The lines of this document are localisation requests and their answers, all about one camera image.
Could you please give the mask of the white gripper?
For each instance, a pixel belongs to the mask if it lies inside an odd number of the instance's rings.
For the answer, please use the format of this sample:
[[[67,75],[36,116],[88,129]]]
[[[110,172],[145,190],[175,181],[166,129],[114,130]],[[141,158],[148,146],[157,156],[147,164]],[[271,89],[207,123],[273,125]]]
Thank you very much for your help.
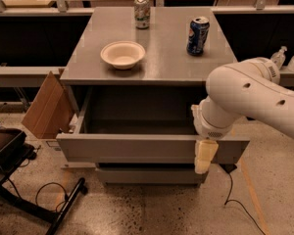
[[[195,172],[204,174],[209,170],[219,148],[215,140],[226,136],[240,115],[226,111],[210,97],[202,100],[199,105],[192,105],[191,111],[195,130],[204,139],[195,143]]]

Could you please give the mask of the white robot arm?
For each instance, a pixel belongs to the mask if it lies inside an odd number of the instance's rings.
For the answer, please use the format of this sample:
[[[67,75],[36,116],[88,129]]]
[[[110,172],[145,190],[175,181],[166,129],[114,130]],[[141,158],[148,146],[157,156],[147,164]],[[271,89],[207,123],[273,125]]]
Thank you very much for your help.
[[[208,96],[191,107],[201,139],[195,143],[195,172],[204,174],[219,148],[218,141],[241,117],[265,123],[294,139],[294,91],[279,85],[276,64],[267,58],[226,64],[210,72]]]

